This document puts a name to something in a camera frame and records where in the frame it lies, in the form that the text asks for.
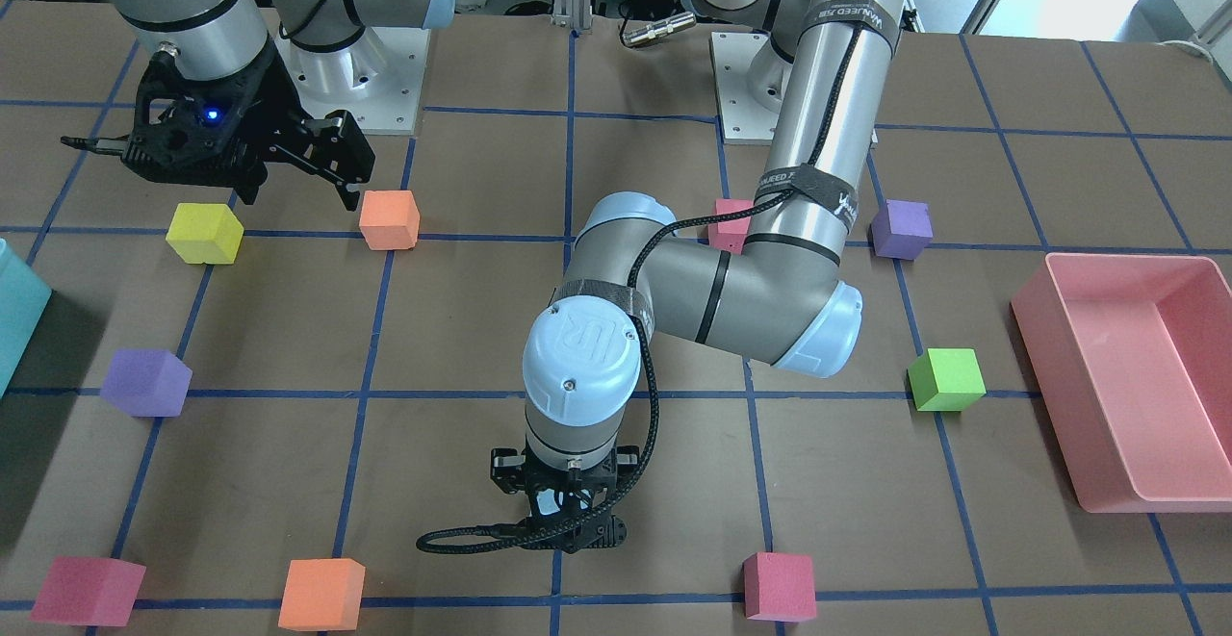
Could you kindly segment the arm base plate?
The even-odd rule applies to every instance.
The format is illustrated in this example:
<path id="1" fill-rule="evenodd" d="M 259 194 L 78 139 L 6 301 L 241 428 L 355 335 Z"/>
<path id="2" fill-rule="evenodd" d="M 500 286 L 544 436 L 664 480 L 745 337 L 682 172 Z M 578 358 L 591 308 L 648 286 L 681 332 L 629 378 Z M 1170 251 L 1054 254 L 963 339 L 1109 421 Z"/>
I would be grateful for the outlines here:
<path id="1" fill-rule="evenodd" d="M 770 145 L 782 120 L 792 62 L 771 35 L 711 35 L 711 58 L 726 144 Z"/>
<path id="2" fill-rule="evenodd" d="M 432 32 L 367 28 L 352 46 L 314 53 L 274 41 L 302 106 L 314 117 L 347 110 L 366 136 L 414 136 Z"/>

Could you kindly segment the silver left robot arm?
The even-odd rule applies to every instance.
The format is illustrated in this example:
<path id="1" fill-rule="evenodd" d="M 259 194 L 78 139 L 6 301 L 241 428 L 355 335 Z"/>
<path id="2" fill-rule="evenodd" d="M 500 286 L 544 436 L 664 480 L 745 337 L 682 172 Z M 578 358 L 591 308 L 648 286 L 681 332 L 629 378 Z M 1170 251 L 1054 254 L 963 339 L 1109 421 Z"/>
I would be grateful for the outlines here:
<path id="1" fill-rule="evenodd" d="M 676 219 L 647 194 L 595 206 L 524 348 L 526 438 L 490 478 L 524 493 L 520 523 L 477 526 L 476 552 L 611 547 L 614 507 L 650 461 L 655 332 L 829 377 L 857 341 L 862 298 L 840 280 L 907 0 L 681 0 L 758 30 L 747 85 L 776 113 L 752 201 Z"/>

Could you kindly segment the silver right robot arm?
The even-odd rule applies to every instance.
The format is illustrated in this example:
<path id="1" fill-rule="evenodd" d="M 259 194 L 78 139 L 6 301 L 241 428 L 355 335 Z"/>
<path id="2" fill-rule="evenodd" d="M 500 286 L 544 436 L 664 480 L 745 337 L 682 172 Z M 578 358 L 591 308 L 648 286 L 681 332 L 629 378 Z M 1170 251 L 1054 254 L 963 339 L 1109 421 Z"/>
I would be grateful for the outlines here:
<path id="1" fill-rule="evenodd" d="M 444 28 L 456 0 L 111 0 L 150 59 L 128 136 L 64 138 L 149 182 L 229 189 L 251 205 L 285 163 L 355 210 L 375 153 L 351 104 L 399 92 L 379 28 Z"/>

